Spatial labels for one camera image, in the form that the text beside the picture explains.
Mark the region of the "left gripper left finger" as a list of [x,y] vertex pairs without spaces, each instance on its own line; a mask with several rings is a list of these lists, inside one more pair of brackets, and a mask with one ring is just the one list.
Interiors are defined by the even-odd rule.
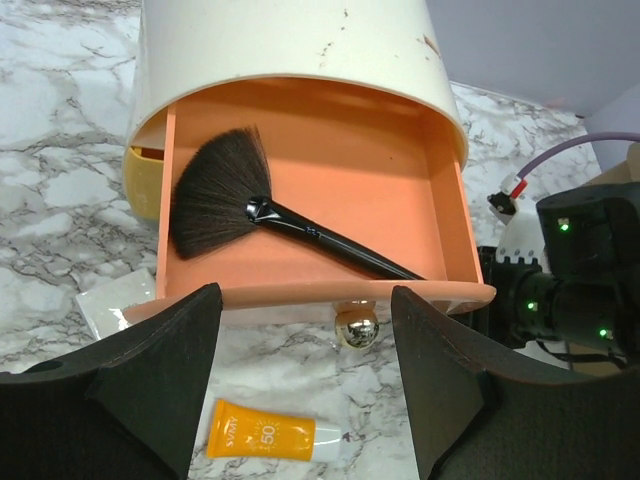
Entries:
[[2,478],[187,478],[222,308],[208,284],[86,347],[2,373]]

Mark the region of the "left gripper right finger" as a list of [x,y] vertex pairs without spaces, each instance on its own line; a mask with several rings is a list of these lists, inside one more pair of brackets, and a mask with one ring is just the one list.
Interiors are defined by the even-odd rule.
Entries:
[[635,479],[639,371],[524,356],[394,288],[392,326],[423,479]]

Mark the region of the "white small box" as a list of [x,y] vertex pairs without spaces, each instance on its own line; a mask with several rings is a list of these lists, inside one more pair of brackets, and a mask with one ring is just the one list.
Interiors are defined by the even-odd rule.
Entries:
[[155,278],[140,269],[75,296],[75,302],[94,340],[127,329],[124,311],[155,299]]

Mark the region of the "yellow drawer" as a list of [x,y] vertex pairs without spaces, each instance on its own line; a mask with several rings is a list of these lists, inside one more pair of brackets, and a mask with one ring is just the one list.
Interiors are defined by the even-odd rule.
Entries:
[[123,187],[136,217],[157,227],[160,215],[164,151],[132,146],[126,150]]

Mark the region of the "black fan brush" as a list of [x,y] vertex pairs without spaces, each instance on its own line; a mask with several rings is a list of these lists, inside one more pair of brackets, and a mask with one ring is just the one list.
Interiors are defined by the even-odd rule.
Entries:
[[172,190],[169,236],[191,260],[268,229],[387,280],[421,275],[285,207],[272,196],[268,159],[255,126],[236,127],[201,145]]

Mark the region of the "peach top drawer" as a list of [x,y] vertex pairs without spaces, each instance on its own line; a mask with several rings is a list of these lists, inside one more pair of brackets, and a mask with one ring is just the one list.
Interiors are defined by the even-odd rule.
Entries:
[[455,141],[444,118],[406,98],[301,78],[210,87],[169,106],[156,304],[217,283],[239,324],[290,323],[295,305],[386,306],[393,283],[282,235],[254,233],[182,260],[169,237],[173,187],[195,150],[233,127],[258,127],[275,198],[422,276],[410,288],[449,312],[488,304]]

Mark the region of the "cream round drawer organizer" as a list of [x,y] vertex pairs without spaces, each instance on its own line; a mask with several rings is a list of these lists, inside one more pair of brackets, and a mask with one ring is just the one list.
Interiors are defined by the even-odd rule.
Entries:
[[143,2],[125,153],[162,149],[167,110],[181,98],[261,78],[328,80],[406,98],[438,112],[459,160],[468,156],[423,1]]

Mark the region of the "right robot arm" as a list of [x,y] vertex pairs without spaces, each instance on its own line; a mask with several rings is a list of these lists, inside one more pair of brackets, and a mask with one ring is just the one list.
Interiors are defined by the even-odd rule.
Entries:
[[515,210],[496,247],[478,250],[495,299],[472,327],[512,349],[581,345],[575,363],[639,362],[639,184],[586,185]]

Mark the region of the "orange sunscreen tube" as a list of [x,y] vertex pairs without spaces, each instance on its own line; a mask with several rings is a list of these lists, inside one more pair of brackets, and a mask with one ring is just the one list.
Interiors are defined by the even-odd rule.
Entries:
[[209,431],[209,458],[263,457],[326,463],[336,460],[340,427],[218,400]]

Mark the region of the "tan plastic tool case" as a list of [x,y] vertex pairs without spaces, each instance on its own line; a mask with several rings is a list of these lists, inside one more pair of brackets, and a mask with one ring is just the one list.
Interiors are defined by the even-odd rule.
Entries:
[[632,144],[626,160],[595,177],[592,185],[625,184],[640,181],[640,144]]

